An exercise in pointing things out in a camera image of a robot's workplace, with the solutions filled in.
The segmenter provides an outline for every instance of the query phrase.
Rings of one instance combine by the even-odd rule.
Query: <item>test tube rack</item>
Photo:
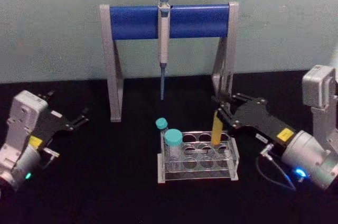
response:
[[[220,144],[211,143],[211,132],[184,132],[177,160],[171,160],[161,133],[157,155],[158,183],[170,180],[228,178],[238,180],[239,153],[236,141],[222,132]]]

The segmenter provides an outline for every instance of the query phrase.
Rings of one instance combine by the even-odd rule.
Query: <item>wall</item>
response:
[[[0,0],[0,82],[104,78],[98,4],[158,0]],[[338,40],[337,0],[170,0],[240,2],[237,72],[328,64]],[[212,70],[216,39],[170,41],[170,75]],[[159,75],[157,43],[118,43],[125,77]]]

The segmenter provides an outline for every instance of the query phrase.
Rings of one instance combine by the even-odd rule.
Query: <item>teal cap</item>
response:
[[[167,120],[165,120],[164,117],[161,117],[158,120],[156,120],[156,126],[158,129],[163,130],[164,128],[168,126],[168,122]]]
[[[164,134],[164,141],[168,146],[179,146],[182,143],[183,134],[180,130],[169,129]]]

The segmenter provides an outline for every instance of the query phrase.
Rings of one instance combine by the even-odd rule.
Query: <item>black tabletop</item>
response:
[[[236,74],[233,92],[268,100],[269,111],[296,129],[312,133],[309,107],[302,105],[304,71]],[[60,157],[33,173],[0,206],[0,223],[326,223],[337,221],[338,198],[310,181],[288,191],[255,170],[262,145],[236,139],[239,181],[171,181],[157,184],[159,132],[165,117],[183,132],[211,130],[210,76],[172,77],[165,100],[159,79],[127,79],[121,123],[111,123],[104,80],[0,85],[0,143],[6,137],[9,109],[21,90],[55,90],[50,106],[74,119],[84,107],[90,122],[74,134],[54,137],[50,147]],[[262,161],[262,169],[283,177]]]

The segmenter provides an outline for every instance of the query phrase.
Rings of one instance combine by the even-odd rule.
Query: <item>pipette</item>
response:
[[[164,99],[165,68],[168,63],[168,43],[170,34],[169,0],[159,0],[158,5],[158,59],[161,67],[161,100]]]

